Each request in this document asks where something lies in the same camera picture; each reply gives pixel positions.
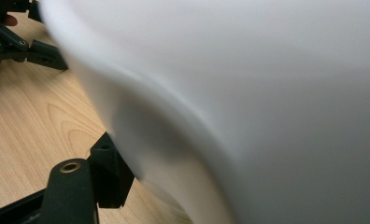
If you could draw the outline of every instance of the metal bolt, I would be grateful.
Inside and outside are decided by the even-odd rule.
[[[72,173],[72,172],[76,171],[79,168],[80,168],[80,163],[79,162],[76,162],[76,161],[75,162],[69,162],[69,163],[67,163],[66,165],[64,165],[60,168],[60,172],[64,173],[64,174]]]

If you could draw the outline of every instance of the wood grain surface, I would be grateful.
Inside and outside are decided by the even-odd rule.
[[[27,41],[51,43],[44,26],[24,14],[11,28]],[[0,207],[46,187],[60,161],[87,158],[105,131],[71,71],[32,63],[0,64]],[[100,210],[100,222],[167,223],[149,193],[133,184],[126,205]]]

